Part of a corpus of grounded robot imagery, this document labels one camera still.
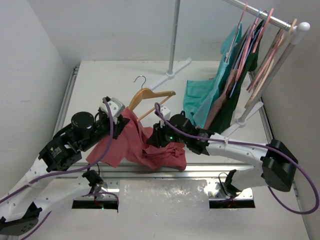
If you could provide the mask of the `salmon red t-shirt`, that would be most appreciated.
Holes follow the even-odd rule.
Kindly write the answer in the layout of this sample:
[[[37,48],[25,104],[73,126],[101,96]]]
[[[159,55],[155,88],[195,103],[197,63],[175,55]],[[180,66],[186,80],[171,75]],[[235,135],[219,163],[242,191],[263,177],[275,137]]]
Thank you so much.
[[[118,138],[112,140],[110,149],[100,160],[102,163],[116,168],[123,159],[126,159],[151,170],[158,170],[161,167],[185,170],[187,161],[184,144],[171,142],[166,147],[156,148],[147,143],[153,133],[151,127],[144,127],[128,108],[123,110],[122,116],[129,119],[129,123],[125,125]]]

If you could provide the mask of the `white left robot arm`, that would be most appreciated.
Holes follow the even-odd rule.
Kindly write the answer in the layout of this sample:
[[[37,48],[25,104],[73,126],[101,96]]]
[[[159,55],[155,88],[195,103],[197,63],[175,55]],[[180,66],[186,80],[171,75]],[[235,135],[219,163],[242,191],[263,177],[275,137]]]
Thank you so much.
[[[104,97],[96,115],[75,113],[70,124],[59,130],[39,152],[38,158],[13,189],[0,200],[0,233],[21,236],[33,230],[40,219],[65,201],[86,195],[102,195],[106,183],[92,169],[111,148],[93,163],[71,170],[82,153],[104,137],[117,139],[129,119],[116,98]]]

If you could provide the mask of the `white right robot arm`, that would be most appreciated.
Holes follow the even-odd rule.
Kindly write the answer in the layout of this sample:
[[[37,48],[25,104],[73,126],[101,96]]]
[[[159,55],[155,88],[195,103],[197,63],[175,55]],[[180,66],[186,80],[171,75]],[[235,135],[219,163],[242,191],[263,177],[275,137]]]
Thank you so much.
[[[265,145],[237,144],[218,133],[195,127],[183,112],[168,122],[154,124],[147,143],[156,148],[181,143],[197,155],[226,157],[248,164],[250,167],[246,170],[230,170],[221,183],[221,191],[230,197],[247,188],[262,186],[289,192],[297,169],[294,164],[298,160],[281,141],[272,140]]]

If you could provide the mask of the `wooden clothes hanger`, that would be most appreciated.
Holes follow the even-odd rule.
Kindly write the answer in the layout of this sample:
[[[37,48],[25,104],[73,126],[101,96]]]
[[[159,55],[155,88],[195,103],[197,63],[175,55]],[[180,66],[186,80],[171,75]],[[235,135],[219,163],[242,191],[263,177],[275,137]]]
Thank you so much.
[[[140,102],[142,100],[157,99],[157,98],[165,97],[161,102],[159,102],[159,105],[162,105],[167,100],[169,100],[171,97],[176,95],[176,93],[174,91],[172,91],[172,90],[170,90],[170,91],[161,91],[161,92],[153,92],[149,88],[143,88],[144,84],[147,81],[147,78],[144,75],[138,75],[133,82],[135,83],[138,78],[143,78],[144,82],[141,85],[141,90],[139,90],[134,95],[134,97],[130,101],[130,104],[127,107],[131,111],[133,111],[140,104]]]

